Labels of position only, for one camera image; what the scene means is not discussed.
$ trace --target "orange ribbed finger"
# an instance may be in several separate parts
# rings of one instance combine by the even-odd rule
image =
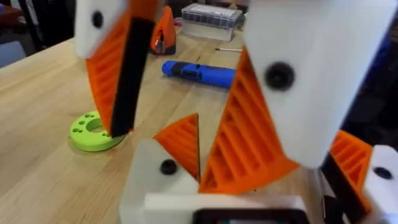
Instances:
[[[131,69],[129,69],[128,66],[124,66],[124,71],[123,71],[124,61],[126,60],[126,63],[139,64],[137,66],[144,66],[145,64],[147,49],[142,50],[143,53],[140,52],[140,56],[143,55],[144,57],[143,59],[144,63],[128,61],[132,60],[130,55],[133,53],[130,52],[130,54],[125,54],[129,50],[134,49],[134,47],[131,46],[138,45],[139,47],[142,45],[142,43],[140,42],[136,43],[135,45],[134,43],[126,44],[128,40],[132,39],[132,37],[141,35],[139,32],[131,31],[132,27],[131,21],[135,21],[136,24],[133,22],[133,25],[135,24],[138,26],[137,22],[138,20],[147,20],[149,24],[148,27],[150,27],[151,23],[153,23],[155,14],[157,12],[157,6],[158,6],[157,2],[158,0],[148,0],[148,1],[130,0],[127,9],[120,15],[120,18],[115,23],[110,32],[107,34],[106,38],[101,43],[101,45],[98,47],[94,56],[92,56],[89,59],[86,59],[88,78],[90,81],[91,91],[94,96],[95,105],[97,107],[99,115],[101,116],[105,130],[107,130],[107,132],[111,133],[112,135],[118,132],[111,130],[112,123],[114,122],[115,119],[118,121],[118,124],[116,124],[114,127],[114,129],[116,130],[118,128],[118,125],[132,126],[132,124],[130,123],[134,123],[134,115],[135,115],[134,110],[136,107],[135,106],[124,107],[123,105],[134,103],[134,101],[129,100],[130,98],[125,100],[126,99],[125,96],[130,94],[132,95],[131,96],[132,98],[137,98],[138,97],[137,92],[139,91],[139,83],[136,84],[136,83],[119,82],[121,75],[124,76],[130,75],[135,77],[142,76],[142,71],[140,71],[139,69],[138,72],[136,72],[135,70],[132,71]],[[141,82],[141,78],[135,78],[134,80],[138,80],[138,82]],[[118,91],[121,91],[120,99],[119,103],[115,103],[118,102],[117,101]],[[118,105],[118,110],[116,114],[113,114],[115,113],[116,105]]]
[[[369,202],[363,195],[363,184],[373,147],[345,131],[339,131],[330,155],[337,163],[367,212],[371,210]]]
[[[167,126],[154,137],[196,180],[200,175],[198,134],[198,114],[192,114]]]
[[[199,192],[238,194],[278,180],[297,167],[284,156],[243,50]]]

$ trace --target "orange 3d-printed part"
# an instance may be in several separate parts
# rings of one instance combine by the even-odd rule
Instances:
[[[158,0],[130,0],[126,11],[120,15],[94,56],[86,60],[97,110],[105,130],[112,136],[126,134],[133,128],[134,100],[138,98],[157,7]]]
[[[238,194],[269,184],[297,167],[284,156],[243,50],[199,192]]]
[[[156,55],[175,54],[175,28],[172,8],[165,6],[162,18],[156,23],[149,52]]]
[[[362,191],[372,149],[372,146],[345,131],[338,132],[330,149],[330,155],[367,212],[370,212],[371,206]]]
[[[196,180],[199,181],[198,114],[182,118],[154,137]]]

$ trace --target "orange object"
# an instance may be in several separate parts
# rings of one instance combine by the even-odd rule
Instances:
[[[197,181],[200,176],[198,114],[182,118],[154,137]]]
[[[238,194],[278,180],[298,166],[284,156],[243,50],[199,192]]]
[[[125,128],[124,130],[122,130],[122,132],[126,132],[126,130],[128,131],[128,129],[131,129],[132,123],[134,123],[135,111],[131,111],[129,110],[129,108],[124,109],[124,105],[116,105],[115,103],[118,97],[117,92],[121,90],[120,83],[122,83],[122,85],[130,85],[130,89],[133,89],[130,91],[135,91],[134,94],[136,94],[133,95],[131,98],[138,98],[137,94],[139,88],[137,88],[136,90],[134,86],[131,86],[131,83],[119,82],[123,71],[124,61],[130,60],[130,58],[127,57],[125,54],[125,48],[127,47],[126,42],[128,42],[128,40],[131,39],[131,37],[134,35],[134,37],[137,37],[137,35],[142,35],[139,32],[131,33],[133,31],[131,30],[131,28],[134,28],[134,26],[131,26],[131,21],[142,20],[148,21],[149,24],[151,21],[153,23],[153,19],[157,12],[157,2],[158,0],[147,0],[145,4],[142,4],[141,1],[130,0],[128,8],[123,14],[121,14],[119,20],[115,23],[102,44],[98,47],[94,56],[86,60],[88,78],[90,80],[90,87],[91,92],[94,96],[95,105],[97,107],[99,115],[101,116],[105,130],[107,130],[107,132],[109,132],[112,136],[114,136],[114,133],[117,133],[116,131],[111,130],[114,119],[119,119],[119,124],[116,124],[116,129],[117,126],[128,126],[128,128]],[[132,73],[128,75],[134,75],[135,77],[139,75],[142,76],[142,74]],[[122,103],[134,103],[128,100],[125,99]],[[119,114],[114,114],[115,107],[117,106],[120,106],[120,109],[118,111],[122,112],[118,112]]]
[[[371,205],[362,191],[372,149],[372,146],[345,131],[338,132],[330,149],[330,155],[367,212],[370,212]]]
[[[156,23],[149,52],[156,55],[175,54],[175,36],[173,12],[170,6],[165,6],[162,18]]]

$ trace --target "hole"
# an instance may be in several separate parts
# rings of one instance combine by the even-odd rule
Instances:
[[[392,180],[394,178],[391,172],[384,167],[376,167],[373,169],[373,172],[375,172],[379,177],[386,180]]]
[[[91,17],[91,22],[93,26],[97,29],[100,29],[103,25],[104,17],[101,12],[95,11]]]
[[[293,68],[284,63],[276,62],[265,73],[266,83],[273,90],[287,90],[294,81]]]
[[[166,159],[160,165],[160,172],[163,175],[173,175],[177,171],[177,163],[172,159]]]
[[[104,131],[104,126],[102,125],[101,119],[96,118],[87,123],[86,129],[92,133],[100,133]]]

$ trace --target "black rubber pad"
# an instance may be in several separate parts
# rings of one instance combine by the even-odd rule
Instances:
[[[137,17],[131,19],[112,112],[112,137],[127,134],[134,127],[139,89],[154,26],[153,21]]]

